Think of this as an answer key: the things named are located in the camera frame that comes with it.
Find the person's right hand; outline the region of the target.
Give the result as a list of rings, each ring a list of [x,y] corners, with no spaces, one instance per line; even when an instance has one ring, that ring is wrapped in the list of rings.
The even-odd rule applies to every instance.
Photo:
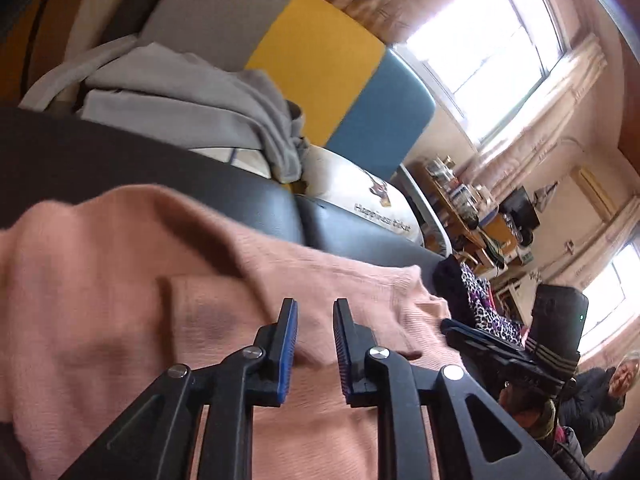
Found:
[[[507,382],[498,403],[535,440],[547,439],[552,434],[555,405],[546,396]]]

